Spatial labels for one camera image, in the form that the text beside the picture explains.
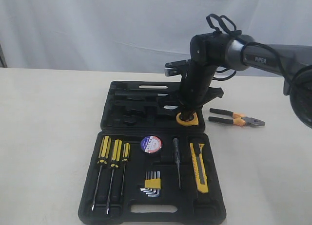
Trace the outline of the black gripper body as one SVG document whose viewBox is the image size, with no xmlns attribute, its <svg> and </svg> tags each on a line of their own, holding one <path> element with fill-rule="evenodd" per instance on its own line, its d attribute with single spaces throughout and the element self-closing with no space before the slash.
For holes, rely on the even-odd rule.
<svg viewBox="0 0 312 225">
<path fill-rule="evenodd" d="M 175 104 L 180 109 L 182 106 L 196 106 L 199 109 L 217 97 L 222 98 L 223 90 L 210 86 L 216 70 L 216 65 L 203 66 L 190 61 L 186 75 L 181 75 L 178 90 L 170 92 L 168 96 L 160 98 L 159 101 L 169 105 Z"/>
</svg>

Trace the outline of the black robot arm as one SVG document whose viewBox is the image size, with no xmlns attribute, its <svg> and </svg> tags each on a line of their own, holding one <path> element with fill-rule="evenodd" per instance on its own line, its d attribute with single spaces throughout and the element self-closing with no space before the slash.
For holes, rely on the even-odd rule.
<svg viewBox="0 0 312 225">
<path fill-rule="evenodd" d="M 176 120 L 183 126 L 196 125 L 195 113 L 216 97 L 221 88 L 211 88 L 219 67 L 225 71 L 257 68 L 284 77 L 283 94 L 290 98 L 295 115 L 312 126 L 312 48 L 311 46 L 262 44 L 249 35 L 221 32 L 196 35 L 190 42 L 189 60 L 168 62 L 165 75 L 181 75 L 173 99 L 180 112 Z"/>
</svg>

